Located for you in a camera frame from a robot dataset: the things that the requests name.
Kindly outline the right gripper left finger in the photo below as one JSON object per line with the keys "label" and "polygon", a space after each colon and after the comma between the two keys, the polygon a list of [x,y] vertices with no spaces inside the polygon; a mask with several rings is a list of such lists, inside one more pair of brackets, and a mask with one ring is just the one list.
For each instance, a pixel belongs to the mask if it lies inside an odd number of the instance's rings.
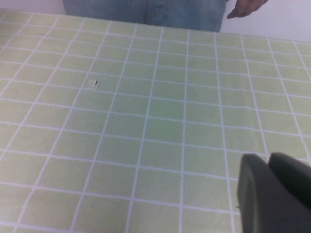
{"label": "right gripper left finger", "polygon": [[311,208],[290,194],[259,156],[241,159],[238,202],[244,233],[309,233]]}

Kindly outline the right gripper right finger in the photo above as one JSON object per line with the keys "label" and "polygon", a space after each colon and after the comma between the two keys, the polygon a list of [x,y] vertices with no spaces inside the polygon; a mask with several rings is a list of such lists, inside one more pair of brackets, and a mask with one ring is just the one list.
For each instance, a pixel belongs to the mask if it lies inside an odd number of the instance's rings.
{"label": "right gripper right finger", "polygon": [[268,166],[290,194],[311,207],[310,166],[281,152],[271,154]]}

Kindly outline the person's left hand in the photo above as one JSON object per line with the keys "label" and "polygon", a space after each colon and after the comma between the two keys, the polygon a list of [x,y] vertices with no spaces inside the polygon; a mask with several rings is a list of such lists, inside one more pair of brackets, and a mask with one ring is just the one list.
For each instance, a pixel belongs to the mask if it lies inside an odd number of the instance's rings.
{"label": "person's left hand", "polygon": [[227,19],[246,17],[257,11],[268,0],[236,0],[234,9],[227,15]]}

